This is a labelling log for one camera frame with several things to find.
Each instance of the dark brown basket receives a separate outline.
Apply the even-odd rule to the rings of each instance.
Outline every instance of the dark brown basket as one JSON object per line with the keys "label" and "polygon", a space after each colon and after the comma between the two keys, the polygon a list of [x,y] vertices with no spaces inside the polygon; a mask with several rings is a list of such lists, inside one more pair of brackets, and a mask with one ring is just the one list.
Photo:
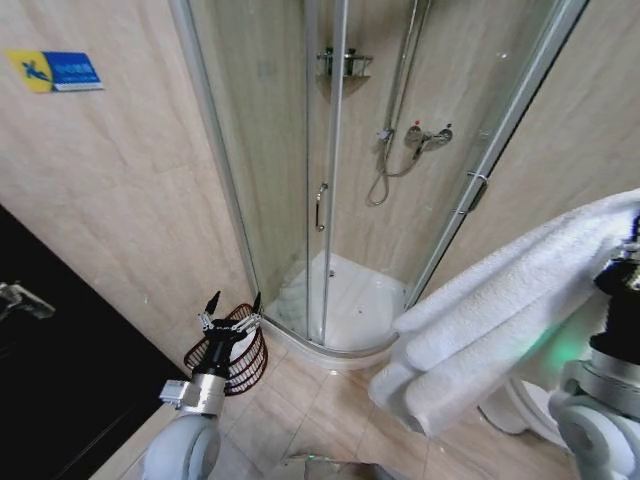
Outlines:
{"label": "dark brown basket", "polygon": [[[249,315],[251,315],[251,305],[243,303],[236,307],[226,320],[243,320]],[[203,338],[184,356],[184,364],[190,370],[200,363],[208,345],[209,340]],[[267,344],[264,341],[262,328],[258,327],[249,347],[229,366],[229,380],[224,387],[225,395],[228,397],[239,395],[258,383],[267,368],[268,360]]]}

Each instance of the shower shelf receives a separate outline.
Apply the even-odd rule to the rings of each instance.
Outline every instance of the shower shelf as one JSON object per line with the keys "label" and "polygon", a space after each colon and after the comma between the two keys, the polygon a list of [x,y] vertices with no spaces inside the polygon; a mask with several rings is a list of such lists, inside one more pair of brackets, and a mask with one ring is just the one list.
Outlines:
{"label": "shower shelf", "polygon": [[[320,52],[318,59],[318,75],[331,77],[333,71],[333,48],[327,47]],[[344,78],[369,78],[367,67],[373,62],[373,57],[356,53],[355,48],[350,48],[344,55]]]}

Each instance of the toilet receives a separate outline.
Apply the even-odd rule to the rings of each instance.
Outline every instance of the toilet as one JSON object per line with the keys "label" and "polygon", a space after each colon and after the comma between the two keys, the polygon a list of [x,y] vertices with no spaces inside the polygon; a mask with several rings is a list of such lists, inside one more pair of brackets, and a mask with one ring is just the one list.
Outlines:
{"label": "toilet", "polygon": [[495,428],[513,435],[531,430],[558,447],[567,449],[547,404],[551,392],[511,377],[480,403],[480,411]]}

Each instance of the sign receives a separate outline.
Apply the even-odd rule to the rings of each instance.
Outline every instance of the sign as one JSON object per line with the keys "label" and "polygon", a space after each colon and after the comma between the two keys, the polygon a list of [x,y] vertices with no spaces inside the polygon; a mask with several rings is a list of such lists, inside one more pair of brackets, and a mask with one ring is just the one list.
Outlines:
{"label": "sign", "polygon": [[86,53],[7,50],[6,54],[32,92],[104,88]]}

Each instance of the black door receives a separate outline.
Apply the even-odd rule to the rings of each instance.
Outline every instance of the black door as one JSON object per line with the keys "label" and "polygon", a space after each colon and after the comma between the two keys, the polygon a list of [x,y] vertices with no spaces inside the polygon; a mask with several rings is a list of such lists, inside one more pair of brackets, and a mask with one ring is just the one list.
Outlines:
{"label": "black door", "polygon": [[2,476],[86,479],[184,375],[2,207],[0,282],[56,309],[0,321]]}

